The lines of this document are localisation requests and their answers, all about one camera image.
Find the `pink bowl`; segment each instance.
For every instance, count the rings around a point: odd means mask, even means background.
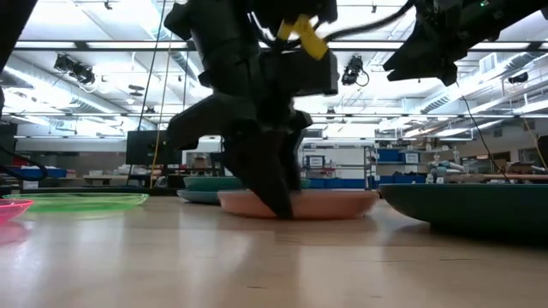
[[[249,191],[219,192],[224,211],[240,216],[276,218],[271,209]],[[354,219],[369,211],[378,195],[364,191],[306,190],[291,196],[295,219]]]
[[[33,203],[32,200],[0,199],[0,223],[21,215]]]

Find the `table surface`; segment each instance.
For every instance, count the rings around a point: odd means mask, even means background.
[[[548,253],[364,219],[254,220],[150,198],[126,212],[27,213],[0,227],[0,306],[546,307]]]

